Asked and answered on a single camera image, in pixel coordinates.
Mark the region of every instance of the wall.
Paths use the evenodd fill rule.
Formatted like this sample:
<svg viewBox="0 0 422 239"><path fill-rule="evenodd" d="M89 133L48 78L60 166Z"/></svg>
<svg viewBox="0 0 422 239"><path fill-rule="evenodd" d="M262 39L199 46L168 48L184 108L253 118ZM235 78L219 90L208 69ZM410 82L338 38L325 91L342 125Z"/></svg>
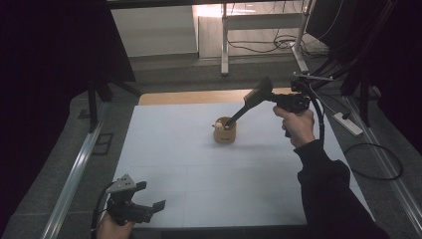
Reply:
<svg viewBox="0 0 422 239"><path fill-rule="evenodd" d="M192 6L111 12L129 57L198 52Z"/></svg>

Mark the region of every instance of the white power strip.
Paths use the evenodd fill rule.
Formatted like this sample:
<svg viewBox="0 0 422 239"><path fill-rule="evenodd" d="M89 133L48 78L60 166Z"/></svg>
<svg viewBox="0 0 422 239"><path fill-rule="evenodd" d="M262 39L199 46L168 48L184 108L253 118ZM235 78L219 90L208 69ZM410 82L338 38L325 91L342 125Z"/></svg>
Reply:
<svg viewBox="0 0 422 239"><path fill-rule="evenodd" d="M354 124L354 122L352 122L350 119L343 119L342 113L337 113L333 117L353 135L358 136L363 133L362 129L360 129L360 127Z"/></svg>

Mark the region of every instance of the white tabletop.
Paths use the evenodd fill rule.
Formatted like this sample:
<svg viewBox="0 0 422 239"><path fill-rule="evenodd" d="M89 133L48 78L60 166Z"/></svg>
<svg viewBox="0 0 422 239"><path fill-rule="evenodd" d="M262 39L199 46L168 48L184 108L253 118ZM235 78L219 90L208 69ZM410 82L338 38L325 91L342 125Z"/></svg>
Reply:
<svg viewBox="0 0 422 239"><path fill-rule="evenodd" d="M237 121L232 144L214 141L212 124L231 117L243 103L135 107L114 179L128 173L146 181L132 198L152 206L166 200L150 228L303 225L302 169L275 117L264 102ZM346 162L325 119L325 151ZM351 190L368 210L352 177Z"/></svg>

